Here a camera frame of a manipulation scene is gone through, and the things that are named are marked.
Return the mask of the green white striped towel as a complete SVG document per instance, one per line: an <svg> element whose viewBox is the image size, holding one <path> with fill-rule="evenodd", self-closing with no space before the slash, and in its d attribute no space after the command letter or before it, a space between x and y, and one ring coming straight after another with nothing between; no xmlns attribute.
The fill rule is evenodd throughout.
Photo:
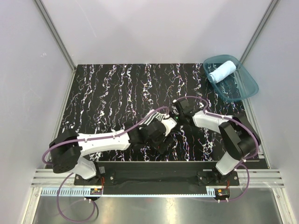
<svg viewBox="0 0 299 224"><path fill-rule="evenodd" d="M152 115L150 115L146 120L144 120L142 124L148 126L152 121L154 120L162 121L164 118L165 118L165 114L160 112L155 112Z"/></svg>

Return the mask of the light blue towel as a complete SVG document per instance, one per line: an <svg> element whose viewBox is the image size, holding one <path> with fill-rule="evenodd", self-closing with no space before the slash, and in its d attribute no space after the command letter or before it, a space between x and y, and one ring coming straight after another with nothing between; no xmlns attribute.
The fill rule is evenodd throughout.
<svg viewBox="0 0 299 224"><path fill-rule="evenodd" d="M224 80L226 77L231 75L236 71L236 65L232 61L226 61L220 65L213 72L208 74L208 80L212 83L219 83Z"/></svg>

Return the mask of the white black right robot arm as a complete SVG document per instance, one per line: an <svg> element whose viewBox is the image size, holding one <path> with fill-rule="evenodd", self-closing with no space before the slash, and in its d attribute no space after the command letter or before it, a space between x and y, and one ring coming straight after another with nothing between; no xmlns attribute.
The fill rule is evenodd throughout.
<svg viewBox="0 0 299 224"><path fill-rule="evenodd" d="M216 163L212 171L213 182L223 185L229 174L245 160L255 157L261 144L260 137L243 114L226 116L203 109L195 110L181 97L172 103L172 113L179 124L205 128L221 135L226 152Z"/></svg>

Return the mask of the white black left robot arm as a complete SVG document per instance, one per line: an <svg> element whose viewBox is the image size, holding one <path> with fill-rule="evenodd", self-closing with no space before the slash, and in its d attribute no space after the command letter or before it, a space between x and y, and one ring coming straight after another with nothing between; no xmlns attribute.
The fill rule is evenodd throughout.
<svg viewBox="0 0 299 224"><path fill-rule="evenodd" d="M149 146L163 154L176 127L174 119L153 119L149 124L131 127L114 133L81 134L67 130L49 145L52 170L56 174L73 172L95 185L101 173L95 162L86 159L89 154L104 151L124 151Z"/></svg>

